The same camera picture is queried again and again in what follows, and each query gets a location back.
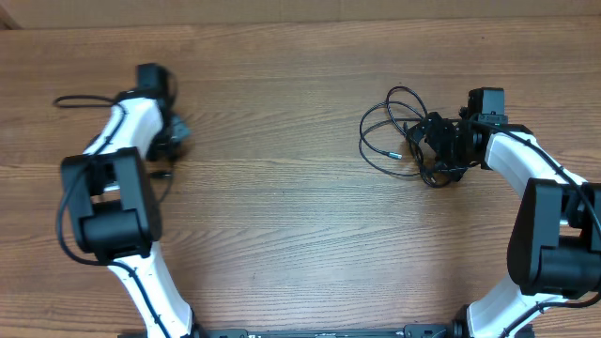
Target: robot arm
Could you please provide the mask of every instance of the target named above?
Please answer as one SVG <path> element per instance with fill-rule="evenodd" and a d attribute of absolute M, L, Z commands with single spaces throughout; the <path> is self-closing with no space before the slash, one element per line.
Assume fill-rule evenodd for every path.
<path fill-rule="evenodd" d="M 117 96 L 99 137 L 84 155 L 66 158 L 61 165 L 65 191 L 77 185 L 69 213 L 78 246 L 119 278 L 144 319 L 149 338 L 192 337 L 200 330 L 163 260 L 161 215 L 143 163 L 174 149 L 188 135 L 166 104 L 171 100 L 168 95 L 166 70 L 139 66 L 138 86 Z M 81 171 L 85 179 L 78 178 Z M 91 201 L 91 196 L 117 190 L 119 200 Z M 123 265 L 135 272 L 137 280 Z"/>
<path fill-rule="evenodd" d="M 516 132 L 516 135 L 539 146 L 533 135 L 525 132 Z M 552 179 L 559 184 L 567 183 L 532 149 L 501 133 L 490 136 L 486 146 L 485 163 L 490 169 L 501 174 L 520 198 L 524 195 L 531 178 Z M 585 182 L 582 177 L 566 170 L 564 172 L 578 185 Z M 524 295 L 508 274 L 484 298 L 475 301 L 468 308 L 466 319 L 470 337 L 500 337 L 506 328 L 537 303 L 549 301 L 565 302 L 567 298 L 547 293 Z M 520 329 L 540 314 L 537 311 L 518 324 L 511 332 L 506 332 L 507 336 L 514 337 Z"/>
<path fill-rule="evenodd" d="M 525 132 L 514 132 L 514 134 L 540 147 L 534 135 Z M 531 178 L 552 179 L 560 184 L 567 184 L 534 150 L 502 133 L 490 136 L 486 146 L 485 163 L 507 180 L 519 198 L 524 195 L 528 180 Z M 578 185 L 586 182 L 578 175 L 565 169 L 563 171 Z"/>
<path fill-rule="evenodd" d="M 459 115 L 455 122 L 429 113 L 408 137 L 427 139 L 449 179 L 460 180 L 480 163 L 522 199 L 507 250 L 508 275 L 459 316 L 463 337 L 514 337 L 546 304 L 561 306 L 599 290 L 601 236 L 590 211 L 601 203 L 586 205 L 601 201 L 601 189 L 562 169 L 527 128 L 508 124 L 502 89 L 472 90 Z M 561 236 L 562 224 L 581 235 Z"/>

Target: table surface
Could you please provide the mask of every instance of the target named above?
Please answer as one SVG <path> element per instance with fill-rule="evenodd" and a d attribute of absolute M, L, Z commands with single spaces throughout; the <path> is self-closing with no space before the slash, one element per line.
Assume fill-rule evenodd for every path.
<path fill-rule="evenodd" d="M 519 199 L 499 175 L 475 168 L 434 190 L 359 156 L 363 112 L 399 83 L 447 117 L 469 90 L 504 87 L 512 123 L 571 171 L 601 180 L 595 17 L 3 31 L 0 45 L 2 337 L 143 327 L 118 279 L 69 261 L 54 235 L 58 165 L 82 152 L 108 112 L 51 106 L 61 95 L 129 89 L 137 64 L 177 75 L 177 112 L 193 131 L 162 205 L 161 241 L 209 329 L 447 322 L 506 273 Z M 408 153 L 392 128 L 372 140 Z M 408 158 L 374 160 L 415 169 Z M 595 336 L 599 315 L 553 310 L 535 328 Z"/>

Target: wooden table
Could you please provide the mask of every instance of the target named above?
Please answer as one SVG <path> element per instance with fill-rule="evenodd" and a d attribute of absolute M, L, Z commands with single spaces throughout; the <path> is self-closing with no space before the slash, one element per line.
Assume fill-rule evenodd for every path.
<path fill-rule="evenodd" d="M 146 62 L 177 75 L 177 111 L 193 131 L 162 205 L 162 245 L 210 329 L 447 322 L 506 273 L 519 200 L 499 175 L 472 169 L 433 190 L 360 158 L 362 113 L 399 82 L 448 117 L 470 89 L 504 87 L 511 122 L 601 181 L 599 18 L 3 31 L 0 336 L 114 337 L 143 327 L 115 276 L 58 248 L 58 165 L 82 152 L 108 112 L 51 101 L 113 96 Z M 408 153 L 392 128 L 371 139 Z M 415 168 L 408 158 L 374 159 Z M 553 310 L 535 328 L 591 337 L 600 315 Z"/>

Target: black joint housing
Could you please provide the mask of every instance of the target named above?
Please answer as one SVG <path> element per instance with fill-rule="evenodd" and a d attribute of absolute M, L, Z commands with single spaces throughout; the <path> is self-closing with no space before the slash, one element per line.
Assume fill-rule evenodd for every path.
<path fill-rule="evenodd" d="M 518 332 L 516 332 L 516 335 L 514 336 L 514 338 L 535 338 L 536 335 L 534 334 L 534 326 L 532 324 L 526 324 L 524 325 L 521 329 L 519 329 Z"/>
<path fill-rule="evenodd" d="M 408 130 L 409 137 L 419 143 L 422 139 L 436 153 L 435 172 L 444 172 L 452 181 L 458 182 L 467 169 L 460 169 L 462 161 L 456 152 L 455 125 L 438 112 L 428 113 L 421 122 Z"/>
<path fill-rule="evenodd" d="M 157 161 L 163 157 L 174 161 L 181 155 L 180 146 L 183 140 L 190 136 L 190 130 L 184 121 L 173 112 L 177 90 L 175 81 L 171 81 L 174 83 L 174 87 L 170 86 L 170 77 L 172 76 L 167 68 L 156 63 L 138 65 L 136 87 L 121 92 L 116 97 L 116 101 L 137 98 L 153 99 L 161 110 L 162 129 L 150 143 L 146 153 L 148 161 Z"/>
<path fill-rule="evenodd" d="M 65 190 L 75 185 L 69 215 L 84 253 L 93 253 L 102 264 L 123 256 L 150 255 L 152 242 L 162 234 L 161 213 L 136 147 L 92 160 L 88 155 L 65 158 L 61 176 Z M 91 196 L 111 186 L 119 188 L 120 199 L 92 202 Z"/>
<path fill-rule="evenodd" d="M 505 92 L 502 88 L 478 88 L 469 93 L 468 110 L 465 119 L 475 119 L 483 123 L 507 124 L 505 115 Z"/>
<path fill-rule="evenodd" d="M 580 188 L 595 212 L 601 212 L 601 185 L 584 183 Z M 580 236 L 560 235 L 561 220 L 581 229 Z M 507 269 L 525 295 L 548 293 L 576 300 L 601 290 L 599 232 L 570 185 L 528 181 L 507 249 Z"/>

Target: wire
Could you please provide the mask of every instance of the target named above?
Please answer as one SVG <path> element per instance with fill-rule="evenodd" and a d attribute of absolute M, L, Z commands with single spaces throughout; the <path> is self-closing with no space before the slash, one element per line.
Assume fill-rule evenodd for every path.
<path fill-rule="evenodd" d="M 162 334 L 164 334 L 165 338 L 170 338 L 167 328 L 162 323 L 161 318 L 159 317 L 159 315 L 155 311 L 154 307 L 152 306 L 152 303 L 150 302 L 150 298 L 148 297 L 148 293 L 144 289 L 144 285 L 142 284 L 142 281 L 140 281 L 140 277 L 138 277 L 138 275 L 135 273 L 135 270 L 132 269 L 130 266 L 123 264 L 121 262 L 113 261 L 109 265 L 114 266 L 114 267 L 120 267 L 129 273 L 130 277 L 133 278 L 133 280 L 135 281 L 135 284 L 138 286 L 138 289 L 140 290 L 140 294 L 142 295 L 142 298 L 144 299 L 144 303 L 146 304 L 146 307 L 150 311 L 152 318 L 154 318 L 155 324 L 159 325 L 159 328 L 161 328 Z"/>
<path fill-rule="evenodd" d="M 110 104 L 64 104 L 64 103 L 61 103 L 62 101 L 65 101 L 65 100 L 99 100 L 99 101 L 104 101 L 104 102 L 107 102 Z M 88 162 L 82 167 L 82 169 L 79 172 L 77 172 L 77 174 L 75 174 L 74 179 L 71 181 L 69 186 L 65 189 L 65 193 L 63 193 L 60 204 L 58 205 L 58 211 L 56 212 L 56 229 L 55 229 L 56 237 L 58 239 L 58 244 L 60 245 L 63 252 L 67 255 L 67 257 L 69 257 L 70 259 L 72 259 L 73 261 L 75 261 L 77 263 L 88 265 L 88 266 L 96 266 L 96 267 L 104 266 L 104 264 L 102 264 L 99 261 L 93 261 L 93 260 L 88 260 L 88 259 L 79 257 L 73 251 L 71 251 L 69 249 L 69 247 L 67 246 L 67 243 L 65 242 L 64 235 L 63 235 L 63 216 L 65 214 L 65 209 L 67 208 L 67 204 L 69 203 L 69 199 L 73 195 L 73 192 L 75 191 L 75 188 L 77 187 L 79 180 L 83 177 L 83 175 L 85 173 L 85 169 L 87 168 L 87 166 L 90 163 L 92 163 L 93 160 L 95 160 L 96 156 L 99 155 L 104 150 L 104 148 L 106 148 L 108 145 L 111 144 L 111 140 L 115 137 L 116 133 L 119 131 L 119 129 L 123 125 L 123 122 L 125 121 L 125 118 L 126 118 L 128 112 L 125 109 L 125 107 L 122 104 L 120 104 L 119 102 L 116 102 L 115 100 L 112 100 L 112 99 L 109 99 L 106 97 L 96 96 L 96 95 L 62 96 L 62 97 L 56 98 L 53 101 L 53 106 L 57 107 L 57 108 L 61 108 L 61 109 L 107 108 L 107 107 L 110 108 L 110 107 L 116 106 L 121 111 L 121 117 L 119 118 L 116 126 L 113 128 L 111 133 L 108 136 L 106 136 L 102 145 L 89 156 Z M 109 264 L 107 264 L 107 266 L 120 267 L 129 273 L 130 277 L 133 278 L 136 285 L 138 286 L 138 289 L 140 290 L 140 293 L 142 294 L 142 298 L 144 299 L 146 307 L 150 311 L 150 314 L 152 315 L 154 322 L 159 325 L 164 336 L 166 338 L 170 338 L 167 328 L 163 325 L 161 318 L 157 315 L 157 312 L 155 311 L 154 307 L 152 306 L 152 303 L 150 302 L 148 294 L 147 294 L 146 290 L 144 289 L 144 286 L 142 285 L 142 282 L 140 281 L 139 277 L 136 275 L 135 270 L 123 263 L 115 262 L 115 261 L 110 262 Z"/>
<path fill-rule="evenodd" d="M 167 182 L 167 187 L 162 192 L 161 197 L 157 200 L 157 203 L 161 204 L 162 201 L 165 200 L 169 192 L 171 191 L 171 187 L 173 186 L 174 176 L 176 174 L 176 167 L 173 161 L 171 161 L 171 169 L 169 171 L 159 170 L 153 173 L 150 173 L 150 178 L 167 178 L 169 181 Z"/>
<path fill-rule="evenodd" d="M 411 105 L 408 105 L 402 101 L 391 100 L 391 95 L 397 91 L 405 91 L 405 92 L 408 92 L 411 96 L 413 96 L 420 103 L 421 109 L 424 112 L 424 114 L 422 115 L 417 108 L 415 108 Z M 419 118 L 394 117 L 393 111 L 391 108 L 391 105 L 393 105 L 393 104 L 408 108 L 412 113 L 414 113 Z M 378 122 L 377 124 L 369 127 L 367 130 L 363 131 L 363 123 L 364 123 L 365 119 L 370 114 L 372 114 L 375 110 L 377 110 L 379 108 L 386 108 L 386 112 L 388 113 L 388 116 L 390 119 L 386 120 L 386 121 Z M 422 149 L 420 148 L 419 142 L 415 141 L 415 139 L 413 138 L 413 135 L 412 135 L 412 131 L 414 131 L 414 129 L 413 128 L 408 129 L 407 123 L 408 122 L 416 122 L 416 123 L 422 122 L 425 119 L 425 116 L 427 114 L 428 114 L 428 111 L 425 108 L 424 102 L 422 101 L 420 96 L 417 95 L 417 93 L 415 93 L 413 90 L 411 90 L 410 88 L 408 88 L 406 86 L 402 86 L 402 85 L 392 88 L 391 90 L 389 90 L 388 94 L 386 95 L 385 101 L 383 101 L 379 104 L 376 104 L 375 106 L 371 107 L 370 109 L 367 110 L 367 112 L 365 112 L 363 114 L 363 117 L 359 124 L 359 135 L 360 135 L 359 153 L 360 153 L 360 155 L 369 165 L 371 165 L 372 167 L 374 167 L 375 169 L 379 170 L 380 172 L 382 172 L 384 174 L 387 174 L 390 176 L 395 176 L 395 177 L 419 176 L 422 178 L 422 180 L 424 181 L 425 184 L 427 184 L 428 186 L 430 186 L 432 188 L 446 187 L 452 181 L 448 177 L 448 175 L 450 175 L 451 173 L 454 173 L 454 172 L 465 172 L 465 170 L 467 170 L 469 167 L 477 165 L 478 163 L 475 163 L 474 165 L 471 165 L 469 167 L 457 167 L 457 168 L 445 168 L 445 169 L 439 169 L 439 168 L 435 168 L 435 167 L 426 167 L 426 165 L 424 164 L 424 153 L 422 152 Z M 405 124 L 403 127 L 401 127 L 401 125 L 398 122 L 405 122 Z M 403 137 L 405 137 L 405 139 L 407 140 L 408 148 L 411 153 L 411 156 L 413 157 L 413 159 L 415 160 L 415 162 L 418 166 L 418 173 L 404 174 L 404 173 L 397 173 L 397 172 L 393 172 L 391 170 L 384 169 L 384 168 L 376 165 L 372 161 L 370 161 L 367 158 L 367 156 L 365 155 L 363 148 L 362 148 L 363 143 L 365 143 L 371 150 L 377 152 L 378 154 L 380 154 L 382 156 L 386 156 L 386 157 L 389 157 L 394 160 L 401 160 L 401 158 L 402 158 L 401 155 L 391 152 L 391 151 L 385 151 L 385 150 L 378 149 L 377 147 L 375 147 L 371 143 L 369 143 L 367 141 L 367 139 L 365 138 L 365 135 L 367 135 L 369 132 L 374 131 L 374 130 L 376 130 L 382 126 L 385 126 L 387 124 L 393 124 L 396 127 L 396 129 L 401 133 L 401 135 L 403 135 Z M 444 180 L 442 183 L 438 183 L 436 181 L 436 179 L 434 178 L 434 174 L 443 174 L 444 176 L 447 176 L 447 179 Z"/>
<path fill-rule="evenodd" d="M 597 293 L 593 298 L 580 302 L 572 302 L 572 303 L 563 303 L 558 301 L 548 301 L 541 302 L 534 305 L 530 310 L 528 310 L 525 314 L 521 315 L 518 319 L 516 319 L 513 323 L 511 323 L 507 328 L 503 329 L 500 338 L 509 337 L 511 331 L 515 330 L 520 324 L 524 321 L 528 320 L 532 315 L 534 315 L 537 311 L 540 311 L 541 314 L 545 312 L 545 308 L 557 307 L 557 308 L 568 308 L 568 309 L 584 309 L 589 306 L 595 305 L 597 302 L 601 300 L 601 293 Z"/>
<path fill-rule="evenodd" d="M 169 96 L 169 100 L 167 101 L 167 109 L 171 110 L 171 108 L 173 108 L 173 105 L 176 103 L 177 94 L 179 91 L 179 88 L 177 86 L 177 76 L 165 67 L 163 67 L 162 69 L 164 69 L 167 75 L 173 80 L 171 82 L 172 85 L 169 85 L 170 88 L 173 88 L 173 92 L 171 93 L 171 95 Z"/>

